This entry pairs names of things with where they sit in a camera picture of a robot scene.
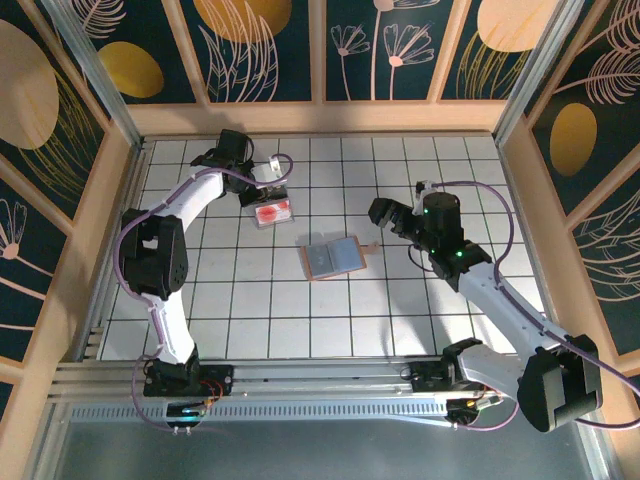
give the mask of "flower drawing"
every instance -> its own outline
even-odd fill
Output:
[[[439,2],[440,0],[373,0],[373,6],[376,7],[378,13],[376,14],[376,23],[373,30],[373,48],[371,49],[371,100],[376,99],[376,52],[382,12],[431,7]]]
[[[433,48],[428,48],[431,43],[431,36],[429,36],[430,26],[416,27],[407,25],[399,36],[397,24],[384,27],[384,46],[391,65],[389,100],[393,100],[393,82],[396,68],[433,60],[434,50]]]
[[[20,202],[15,202],[13,209],[9,206],[4,198],[0,199],[0,262],[5,261],[19,261],[27,267],[53,277],[53,275],[46,270],[34,265],[33,263],[25,260],[20,256],[20,242],[24,235],[24,229],[27,224],[27,207]],[[38,300],[44,300],[45,296],[42,293],[31,290],[30,288],[19,285],[7,278],[0,277],[0,284],[6,285],[9,288],[17,290],[29,295]],[[2,328],[11,328],[4,324],[0,325]],[[27,327],[15,327],[16,329],[25,329]]]
[[[338,50],[338,55],[340,55],[344,91],[347,94],[347,100],[351,100],[349,85],[347,83],[347,73],[344,68],[344,57],[368,52],[371,48],[371,44],[369,42],[365,42],[366,35],[362,31],[362,25],[358,25],[357,27],[349,25],[348,27],[345,27],[344,31],[340,25],[331,27],[331,38],[333,39],[333,44]]]

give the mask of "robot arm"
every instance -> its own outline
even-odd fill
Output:
[[[544,331],[597,355],[595,344],[585,335],[570,337],[537,312],[506,279],[496,279],[499,272],[491,257],[464,238],[460,202],[455,195],[423,191],[414,209],[377,198],[369,217],[379,227],[392,222],[393,233],[428,252],[438,277],[480,308],[517,352],[517,356],[501,355],[475,339],[458,342],[445,349],[445,361],[453,363],[454,381],[489,385],[517,400],[529,422],[544,432],[600,407],[599,369],[565,351]],[[545,330],[537,329],[522,311]],[[419,387],[424,380],[420,366],[412,373],[414,388]]]

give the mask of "black grid line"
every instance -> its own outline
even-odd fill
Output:
[[[277,151],[280,152],[280,139],[278,139]],[[271,227],[273,229],[273,234],[271,236],[271,275],[269,277],[270,285],[269,285],[269,327],[267,328],[267,358],[271,356],[271,318],[272,318],[272,306],[273,306],[273,264],[276,258],[276,226],[273,225]]]
[[[376,168],[376,149],[375,149],[375,144],[373,143],[373,138],[371,138],[371,152],[373,155],[373,174],[376,179],[376,197],[379,197],[380,188],[378,185],[378,170]],[[389,332],[391,333],[391,352],[393,355],[395,355],[396,341],[393,334],[393,321],[391,320],[391,289],[389,288],[389,271],[387,270],[387,255],[386,255],[386,252],[384,251],[385,241],[384,241],[384,234],[382,232],[380,233],[380,239],[381,239],[380,243],[382,245],[382,258],[383,258],[382,263],[384,265],[384,277],[385,277],[384,283],[387,289],[387,309],[389,311]]]

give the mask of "leaf pattern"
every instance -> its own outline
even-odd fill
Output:
[[[214,102],[271,101],[278,87],[278,52],[269,25],[256,17],[245,3],[247,22],[230,0],[203,2],[206,14],[218,33],[200,32],[209,50],[207,90]],[[233,42],[227,38],[241,38]]]
[[[106,39],[127,15],[124,0],[71,0],[90,38]]]

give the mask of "small box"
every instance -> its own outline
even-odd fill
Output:
[[[355,236],[301,247],[301,251],[309,280],[323,280],[367,268],[364,252]]]

